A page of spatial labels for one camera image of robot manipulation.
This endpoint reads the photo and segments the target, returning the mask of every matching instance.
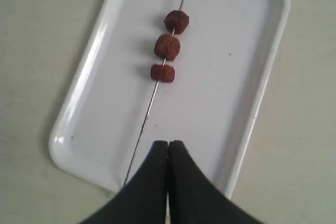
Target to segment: fried food ball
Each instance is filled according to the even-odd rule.
[[[181,10],[173,10],[166,16],[164,24],[171,33],[175,28],[175,33],[181,34],[189,25],[189,16]]]
[[[154,64],[151,68],[151,77],[155,81],[171,83],[175,79],[175,69],[169,65]]]
[[[154,53],[162,59],[173,61],[180,52],[180,41],[170,34],[161,35],[154,47]]]

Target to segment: skewer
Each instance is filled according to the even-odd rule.
[[[180,7],[178,10],[182,10],[182,7],[183,7],[183,4],[184,4],[184,0],[181,0],[181,3],[180,3]],[[174,36],[175,34],[175,29],[173,29],[172,31],[172,36]],[[164,66],[166,64],[166,59],[164,59],[162,61],[162,65]],[[131,168],[132,168],[132,165],[133,165],[133,162],[134,162],[134,158],[138,152],[138,148],[139,148],[139,145],[140,145],[140,142],[141,142],[141,138],[142,138],[142,135],[143,135],[143,132],[145,130],[145,127],[146,127],[146,124],[147,124],[147,120],[148,120],[148,117],[149,117],[149,113],[151,112],[151,108],[152,108],[152,105],[153,105],[153,101],[154,101],[154,98],[155,98],[155,95],[156,95],[156,92],[157,92],[157,88],[159,87],[159,81],[156,82],[155,84],[155,88],[154,88],[154,91],[153,91],[153,94],[152,94],[152,98],[151,98],[151,101],[149,103],[149,106],[148,106],[148,109],[147,109],[147,113],[146,113],[146,116],[143,120],[143,123],[142,123],[142,127],[141,127],[141,131],[140,131],[140,134],[139,134],[139,137],[138,137],[138,141],[137,141],[137,144],[135,146],[135,149],[134,149],[134,152],[133,152],[133,155],[132,155],[132,159],[131,159],[131,162],[130,162],[130,165],[128,167],[128,170],[127,170],[127,173],[126,173],[126,177],[125,177],[125,180],[124,180],[124,183],[123,183],[123,186],[126,185],[127,183],[127,180],[128,180],[128,177],[130,176],[130,171],[131,171]]]

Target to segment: meatball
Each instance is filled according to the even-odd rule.
[[[171,83],[175,79],[175,69],[169,65],[154,64],[151,68],[151,77],[155,81]]]
[[[175,28],[175,33],[181,34],[189,24],[189,16],[181,10],[173,10],[166,16],[164,24],[171,33]]]
[[[162,59],[173,61],[180,52],[180,41],[170,34],[161,35],[154,47],[154,53]]]

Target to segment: metal skewer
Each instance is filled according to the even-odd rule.
[[[183,4],[184,4],[184,0],[181,0],[181,3],[180,3],[180,7],[178,10],[182,10],[182,7],[183,7]],[[175,34],[175,29],[173,29],[172,31],[172,36],[174,36]],[[162,61],[162,65],[164,66],[166,64],[166,59],[164,59]],[[131,168],[132,168],[132,165],[133,165],[133,162],[134,162],[134,158],[138,152],[138,148],[139,148],[139,145],[140,145],[140,142],[141,142],[141,138],[142,138],[142,135],[143,135],[143,132],[145,130],[145,127],[146,127],[146,124],[147,124],[147,120],[148,120],[148,117],[149,117],[149,113],[151,112],[151,108],[152,108],[152,105],[153,105],[153,101],[154,101],[154,98],[155,98],[155,95],[156,95],[156,92],[157,92],[157,88],[159,86],[159,81],[156,82],[155,84],[155,88],[154,88],[154,91],[153,91],[153,94],[152,94],[152,98],[151,98],[151,101],[149,103],[149,106],[148,106],[148,109],[147,109],[147,113],[146,113],[146,116],[143,120],[143,123],[142,123],[142,127],[141,127],[141,131],[140,131],[140,134],[139,134],[139,137],[138,137],[138,141],[137,141],[137,144],[135,146],[135,149],[134,149],[134,152],[133,152],[133,155],[132,155],[132,159],[131,159],[131,162],[130,162],[130,165],[128,167],[128,170],[127,170],[127,173],[126,173],[126,177],[125,177],[125,180],[124,180],[124,183],[123,183],[123,186],[126,185],[127,183],[127,180],[128,180],[128,177],[130,175],[130,171],[131,171]]]

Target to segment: brown meatball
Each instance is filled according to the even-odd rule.
[[[175,79],[175,69],[169,65],[154,64],[151,68],[151,77],[155,81],[171,83]]]
[[[180,41],[170,34],[161,35],[154,47],[154,53],[162,59],[173,61],[180,52]]]
[[[181,34],[189,25],[189,16],[181,10],[173,10],[166,16],[164,24],[171,33],[175,28],[175,33]]]

